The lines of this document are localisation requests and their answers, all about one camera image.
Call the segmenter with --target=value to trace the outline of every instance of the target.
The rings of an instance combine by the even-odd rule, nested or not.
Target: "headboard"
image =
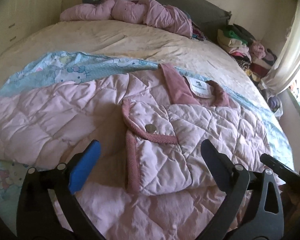
[[[220,9],[206,0],[157,0],[164,5],[178,7],[188,13],[192,21],[213,42],[217,42],[218,29],[230,20],[231,13]]]

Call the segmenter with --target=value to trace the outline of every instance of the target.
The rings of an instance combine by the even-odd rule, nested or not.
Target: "bed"
[[[211,41],[190,40],[164,30],[119,21],[60,22],[23,39],[0,56],[0,96],[55,83],[56,77],[53,80],[39,77],[37,69],[52,64],[45,63],[47,60],[60,57],[71,58],[65,65],[78,60],[85,67],[90,66],[89,75],[82,82],[156,69],[158,63],[171,63],[182,75],[203,81],[212,79],[262,119],[273,155],[293,168],[289,143],[262,95],[236,61]],[[18,85],[12,86],[16,79]],[[18,194],[27,168],[0,161],[0,215],[14,232]],[[64,217],[59,215],[66,227]]]

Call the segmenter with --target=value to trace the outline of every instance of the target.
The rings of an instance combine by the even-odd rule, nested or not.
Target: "mattress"
[[[62,50],[172,63],[268,107],[236,61],[219,46],[119,21],[60,22],[21,40],[0,56],[0,87],[10,75],[44,53]]]

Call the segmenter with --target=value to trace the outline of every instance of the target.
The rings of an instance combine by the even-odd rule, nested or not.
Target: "blue blanket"
[[[154,62],[111,58],[103,55],[88,55],[82,52],[65,51],[47,53],[28,64],[22,71],[13,74],[0,89],[0,96],[12,96],[22,91],[49,86],[57,82],[72,80],[76,83],[100,79],[113,74],[124,74],[137,70],[157,69]],[[181,75],[206,81],[208,78],[177,68]],[[254,105],[240,94],[224,87],[227,93],[243,107],[253,111],[267,130],[267,137],[274,157],[293,169],[290,145],[274,114]],[[13,232],[16,232],[18,198],[28,167],[19,163],[0,160],[0,216]]]

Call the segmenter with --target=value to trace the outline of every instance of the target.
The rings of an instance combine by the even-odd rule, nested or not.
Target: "curtain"
[[[298,0],[291,33],[273,68],[262,79],[272,94],[284,91],[300,69],[300,0]]]

